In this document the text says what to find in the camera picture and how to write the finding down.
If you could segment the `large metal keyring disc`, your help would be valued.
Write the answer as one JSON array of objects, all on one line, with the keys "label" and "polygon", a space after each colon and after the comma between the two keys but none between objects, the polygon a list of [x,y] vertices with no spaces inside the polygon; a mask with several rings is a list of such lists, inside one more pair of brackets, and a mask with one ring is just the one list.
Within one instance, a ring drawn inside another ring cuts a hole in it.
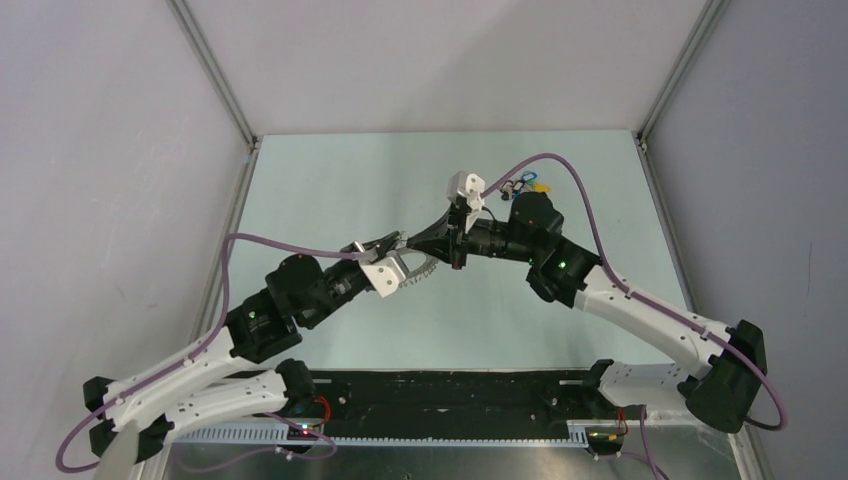
[{"label": "large metal keyring disc", "polygon": [[440,264],[438,258],[410,248],[399,249],[398,255],[407,267],[407,275],[400,283],[400,288],[411,287],[419,280],[427,278]]}]

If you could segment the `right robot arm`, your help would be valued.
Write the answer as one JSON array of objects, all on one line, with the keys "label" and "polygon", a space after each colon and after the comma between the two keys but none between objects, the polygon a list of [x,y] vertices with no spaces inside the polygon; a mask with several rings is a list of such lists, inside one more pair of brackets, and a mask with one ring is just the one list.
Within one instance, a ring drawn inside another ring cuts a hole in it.
[{"label": "right robot arm", "polygon": [[526,281],[541,300],[601,317],[654,346],[684,372],[674,383],[684,407],[715,430],[739,432],[767,374],[761,328],[701,317],[615,278],[599,255],[563,236],[563,222],[544,193],[519,195],[507,221],[473,220],[468,202],[456,198],[407,245],[455,270],[470,255],[528,263]]}]

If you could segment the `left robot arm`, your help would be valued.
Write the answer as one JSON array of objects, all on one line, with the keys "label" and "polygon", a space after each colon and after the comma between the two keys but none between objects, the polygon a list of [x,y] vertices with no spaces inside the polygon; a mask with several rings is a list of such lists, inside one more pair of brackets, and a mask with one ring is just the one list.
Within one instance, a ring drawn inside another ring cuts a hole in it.
[{"label": "left robot arm", "polygon": [[132,463],[157,455],[179,436],[234,418],[304,416],[316,403],[316,388],[305,363],[287,359],[274,368],[264,362],[302,342],[313,329],[357,295],[386,297],[407,280],[401,259],[402,235],[391,232],[340,251],[284,245],[255,235],[243,240],[288,252],[267,274],[265,287],[222,315],[195,343],[144,373],[123,380],[93,377],[83,385],[91,412],[88,441],[103,459],[117,439],[137,444]]}]

